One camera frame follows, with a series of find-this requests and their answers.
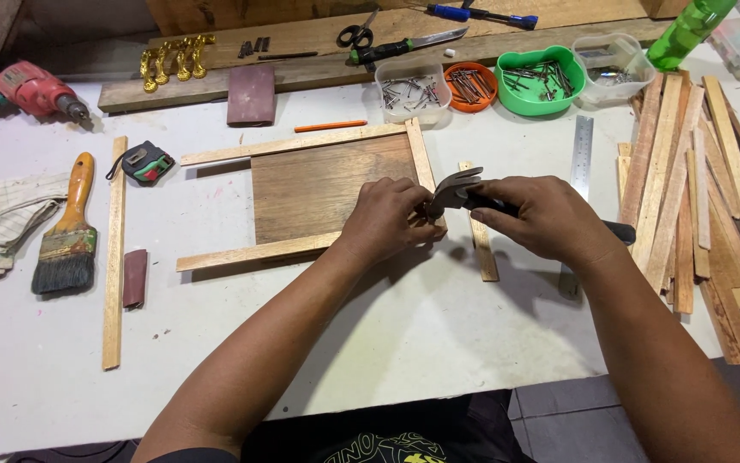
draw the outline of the black rubber grip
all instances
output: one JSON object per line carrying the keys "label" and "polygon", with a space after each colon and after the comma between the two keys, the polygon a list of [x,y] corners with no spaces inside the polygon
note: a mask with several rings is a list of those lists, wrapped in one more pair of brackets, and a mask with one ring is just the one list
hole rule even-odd
{"label": "black rubber grip", "polygon": [[[505,213],[509,216],[519,217],[519,207],[513,204],[507,204],[498,199],[490,199],[487,196],[479,195],[472,191],[467,192],[467,201],[465,202],[465,208],[473,210],[477,207],[487,207],[494,209],[500,213]],[[602,222],[611,229],[611,232],[622,240],[625,246],[630,246],[636,242],[636,229],[627,223],[608,222],[603,220]]]}
{"label": "black rubber grip", "polygon": [[353,58],[354,64],[367,64],[378,61],[379,59],[399,56],[409,51],[410,41],[409,39],[404,39],[401,42],[394,42],[392,44],[354,50],[355,54],[351,58]]}

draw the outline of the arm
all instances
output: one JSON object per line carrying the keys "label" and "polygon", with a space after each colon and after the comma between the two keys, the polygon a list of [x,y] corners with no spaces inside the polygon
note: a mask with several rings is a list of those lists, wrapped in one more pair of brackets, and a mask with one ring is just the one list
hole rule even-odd
{"label": "arm", "polygon": [[508,177],[476,189],[520,212],[476,209],[473,218],[562,261],[581,281],[607,370],[650,459],[740,462],[734,395],[587,202],[555,177]]}
{"label": "arm", "polygon": [[241,444],[279,400],[359,277],[376,262],[437,236],[409,228],[407,215],[431,198],[409,179],[365,184],[341,236],[316,262],[239,326],[179,387],[133,456]]}

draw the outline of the rolled sandpaper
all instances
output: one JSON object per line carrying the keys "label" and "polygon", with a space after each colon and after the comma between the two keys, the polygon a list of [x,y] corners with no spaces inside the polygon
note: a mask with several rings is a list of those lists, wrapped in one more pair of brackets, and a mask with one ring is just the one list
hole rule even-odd
{"label": "rolled sandpaper", "polygon": [[227,125],[264,127],[275,120],[275,70],[272,66],[230,69]]}
{"label": "rolled sandpaper", "polygon": [[147,249],[134,250],[124,255],[124,291],[121,306],[138,309],[144,305],[144,287],[147,283]]}

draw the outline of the steel ruler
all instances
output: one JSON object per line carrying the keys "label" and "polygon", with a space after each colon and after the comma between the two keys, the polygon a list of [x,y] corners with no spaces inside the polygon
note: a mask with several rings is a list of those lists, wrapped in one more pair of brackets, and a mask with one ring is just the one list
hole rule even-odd
{"label": "steel ruler", "polygon": [[[576,136],[573,139],[573,159],[570,185],[587,201],[590,188],[590,158],[593,152],[593,118],[576,116]],[[579,299],[579,282],[565,264],[559,275],[559,294],[566,299]]]}

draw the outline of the hand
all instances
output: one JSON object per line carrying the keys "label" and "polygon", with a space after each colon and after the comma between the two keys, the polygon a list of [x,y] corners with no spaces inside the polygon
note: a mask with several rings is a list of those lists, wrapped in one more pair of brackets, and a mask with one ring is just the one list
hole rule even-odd
{"label": "hand", "polygon": [[587,201],[557,177],[507,177],[469,189],[519,206],[518,218],[485,207],[470,216],[544,259],[576,269],[624,249]]}
{"label": "hand", "polygon": [[411,179],[383,178],[362,185],[353,213],[331,248],[343,249],[365,265],[374,265],[407,247],[441,236],[444,228],[424,225],[410,228],[408,215],[433,194]]}

